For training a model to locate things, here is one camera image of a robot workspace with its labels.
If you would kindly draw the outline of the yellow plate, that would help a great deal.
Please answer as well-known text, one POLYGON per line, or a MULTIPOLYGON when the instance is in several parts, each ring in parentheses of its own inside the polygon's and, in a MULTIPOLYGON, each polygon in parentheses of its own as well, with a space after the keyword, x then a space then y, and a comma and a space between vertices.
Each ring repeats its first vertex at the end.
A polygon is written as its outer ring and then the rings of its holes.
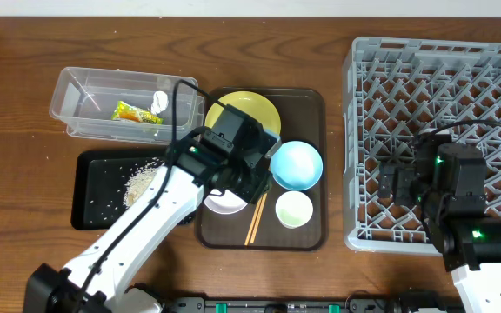
POLYGON ((219 98, 223 104, 243 111, 277 135, 281 133, 281 118, 274 104, 266 97, 251 91, 235 91, 219 98))

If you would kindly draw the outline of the white bowl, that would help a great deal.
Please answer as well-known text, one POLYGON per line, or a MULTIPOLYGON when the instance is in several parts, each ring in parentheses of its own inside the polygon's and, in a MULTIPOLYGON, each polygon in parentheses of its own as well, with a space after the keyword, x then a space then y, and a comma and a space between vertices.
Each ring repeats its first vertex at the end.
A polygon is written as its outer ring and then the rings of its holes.
POLYGON ((220 215, 230 215, 239 212, 247 206, 247 202, 229 190, 221 192, 213 190, 205 199, 204 205, 220 215))

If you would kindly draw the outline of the light blue bowl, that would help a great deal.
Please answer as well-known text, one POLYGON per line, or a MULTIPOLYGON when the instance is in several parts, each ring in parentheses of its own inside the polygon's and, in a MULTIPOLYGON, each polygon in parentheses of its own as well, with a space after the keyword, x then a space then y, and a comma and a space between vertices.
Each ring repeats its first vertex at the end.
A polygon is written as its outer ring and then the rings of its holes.
POLYGON ((271 158, 273 179, 278 185, 295 191, 312 188, 323 175, 324 164, 320 153, 302 141, 283 143, 271 158))

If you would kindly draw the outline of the wooden chopstick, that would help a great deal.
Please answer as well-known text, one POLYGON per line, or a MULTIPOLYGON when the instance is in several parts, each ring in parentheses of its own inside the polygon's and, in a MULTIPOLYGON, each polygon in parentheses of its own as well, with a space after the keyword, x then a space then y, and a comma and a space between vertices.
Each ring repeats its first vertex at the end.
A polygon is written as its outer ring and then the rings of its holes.
POLYGON ((253 244, 255 242, 255 240, 256 240, 257 231, 258 231, 259 224, 261 222, 261 218, 262 218, 262 215, 263 215, 263 212, 264 212, 264 206, 266 204, 267 196, 268 196, 268 194, 265 193, 264 194, 264 200, 263 200, 263 203, 262 203, 262 207, 261 207, 261 210, 258 213, 257 220, 256 220, 256 223, 255 223, 255 228, 254 228, 254 231, 253 231, 253 233, 251 235, 251 239, 250 239, 250 243, 249 244, 253 244))
POLYGON ((258 216, 259 211, 261 210, 263 200, 264 200, 264 196, 261 196, 259 198, 256 206, 255 206, 254 213, 253 213, 253 216, 252 216, 252 219, 251 219, 251 222, 250 222, 250 227, 248 229, 247 236, 245 238, 244 246, 247 246, 250 243, 251 235, 252 235, 252 233, 254 231, 255 223, 256 223, 256 220, 257 220, 257 216, 258 216))

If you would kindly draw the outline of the small white green cup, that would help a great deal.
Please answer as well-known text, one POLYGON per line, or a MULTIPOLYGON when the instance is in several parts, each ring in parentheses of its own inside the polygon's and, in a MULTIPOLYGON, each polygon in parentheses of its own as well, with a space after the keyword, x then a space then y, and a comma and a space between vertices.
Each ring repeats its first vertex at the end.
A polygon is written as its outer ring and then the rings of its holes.
POLYGON ((279 222, 288 229, 307 224, 312 218, 312 201, 300 191, 287 191, 276 201, 275 211, 279 222))

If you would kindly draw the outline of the white tissue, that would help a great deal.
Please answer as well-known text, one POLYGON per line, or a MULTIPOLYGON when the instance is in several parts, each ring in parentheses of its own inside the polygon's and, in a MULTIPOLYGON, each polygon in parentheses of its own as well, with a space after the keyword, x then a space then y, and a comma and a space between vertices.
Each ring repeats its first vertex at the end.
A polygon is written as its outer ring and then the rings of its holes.
POLYGON ((161 112, 165 111, 168 107, 169 104, 169 98, 168 95, 164 91, 156 91, 153 94, 153 101, 150 106, 150 112, 153 115, 158 115, 161 112))

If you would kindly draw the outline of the pile of rice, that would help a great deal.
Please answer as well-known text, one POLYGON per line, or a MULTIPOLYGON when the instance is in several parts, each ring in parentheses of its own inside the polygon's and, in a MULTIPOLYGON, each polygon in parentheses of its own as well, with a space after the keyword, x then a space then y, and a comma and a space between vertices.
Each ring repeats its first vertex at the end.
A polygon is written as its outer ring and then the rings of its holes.
POLYGON ((125 184, 126 191, 124 193, 123 203, 126 209, 132 206, 150 186, 150 183, 157 173, 157 168, 161 166, 162 163, 163 161, 161 159, 153 157, 148 163, 134 169, 134 173, 125 184))

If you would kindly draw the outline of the green orange snack wrapper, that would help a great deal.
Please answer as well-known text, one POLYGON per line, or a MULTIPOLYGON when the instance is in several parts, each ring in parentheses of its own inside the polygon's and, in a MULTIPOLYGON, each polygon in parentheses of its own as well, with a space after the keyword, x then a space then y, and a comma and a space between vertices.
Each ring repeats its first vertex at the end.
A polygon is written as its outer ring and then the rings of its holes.
POLYGON ((158 117, 148 110, 143 110, 136 106, 127 104, 124 101, 119 101, 117 107, 115 108, 113 114, 111 115, 111 120, 128 120, 136 123, 147 123, 147 124, 158 124, 163 123, 163 119, 158 117))

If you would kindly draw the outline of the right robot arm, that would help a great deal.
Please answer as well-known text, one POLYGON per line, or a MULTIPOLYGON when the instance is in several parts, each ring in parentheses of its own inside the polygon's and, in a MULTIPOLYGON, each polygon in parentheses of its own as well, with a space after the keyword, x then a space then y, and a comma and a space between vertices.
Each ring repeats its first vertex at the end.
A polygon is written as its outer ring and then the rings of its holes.
POLYGON ((420 134, 415 147, 410 164, 381 163, 379 197, 420 209, 465 311, 501 312, 501 220, 486 213, 482 151, 443 130, 420 134))

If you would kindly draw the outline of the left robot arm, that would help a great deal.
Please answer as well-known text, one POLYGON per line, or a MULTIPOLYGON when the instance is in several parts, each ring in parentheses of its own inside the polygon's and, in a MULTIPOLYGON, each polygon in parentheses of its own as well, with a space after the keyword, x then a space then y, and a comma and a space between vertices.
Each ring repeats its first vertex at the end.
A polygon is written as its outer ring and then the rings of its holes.
POLYGON ((144 193, 87 250, 61 270, 40 265, 27 282, 25 312, 159 312, 159 301, 130 291, 158 245, 209 196, 229 191, 246 203, 271 188, 278 134, 232 105, 212 127, 173 140, 144 193))

